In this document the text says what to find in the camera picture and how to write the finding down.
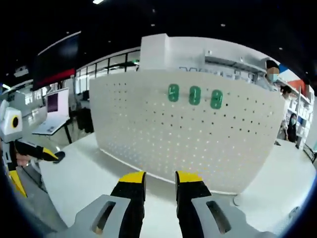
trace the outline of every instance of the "face mask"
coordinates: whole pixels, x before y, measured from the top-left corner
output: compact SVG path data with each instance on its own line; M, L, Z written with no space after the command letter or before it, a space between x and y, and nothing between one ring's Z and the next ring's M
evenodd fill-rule
M275 83L277 81L277 76L278 74L269 74L268 78L270 79L271 82Z
M294 118L291 119L291 124L295 125L296 124L296 120Z

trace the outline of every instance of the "white table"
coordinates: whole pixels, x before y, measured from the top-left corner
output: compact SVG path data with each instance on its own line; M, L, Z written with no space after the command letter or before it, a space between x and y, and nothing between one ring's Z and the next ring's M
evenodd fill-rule
M316 171L295 144L279 141L263 168L241 194L247 222L259 231L276 230L294 206L302 205ZM134 172L98 148L91 134L64 148L59 164L40 162L46 189L61 218L71 226L76 213L102 194L110 194L120 177ZM147 176L141 238L181 238L176 218L175 185Z
M310 159L295 143L277 141L281 146L274 145L255 179L235 199L247 222L261 231L282 231L290 211L305 202L316 177Z
M95 135L66 146L59 164L40 162L45 187L67 226L76 213L102 194L110 194L125 174L135 170L98 149ZM176 217L175 185L147 176L141 238L182 238Z

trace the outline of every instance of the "gray gripper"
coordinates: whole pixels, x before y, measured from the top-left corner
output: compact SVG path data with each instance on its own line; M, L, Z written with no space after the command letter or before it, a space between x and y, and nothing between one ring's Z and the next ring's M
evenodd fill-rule
M229 201L214 196L193 198L206 238L276 238L270 232L259 232L247 224L245 214Z
M47 238L118 238L124 213L131 199L101 195L90 203L83 210L79 211L75 217L75 223L65 231L50 233ZM107 218L105 227L101 235L93 230L98 221L109 206L113 209Z

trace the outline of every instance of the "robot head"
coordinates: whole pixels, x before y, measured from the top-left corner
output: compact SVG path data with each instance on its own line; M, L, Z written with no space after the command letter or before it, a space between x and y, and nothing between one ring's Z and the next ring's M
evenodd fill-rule
M0 106L0 119L0 137L5 143L22 137L22 113L9 107L6 100Z

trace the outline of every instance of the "laptop screen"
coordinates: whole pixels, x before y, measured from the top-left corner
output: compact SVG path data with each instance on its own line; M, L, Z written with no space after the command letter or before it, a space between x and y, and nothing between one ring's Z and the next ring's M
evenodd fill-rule
M48 95L48 113L58 111L58 93Z

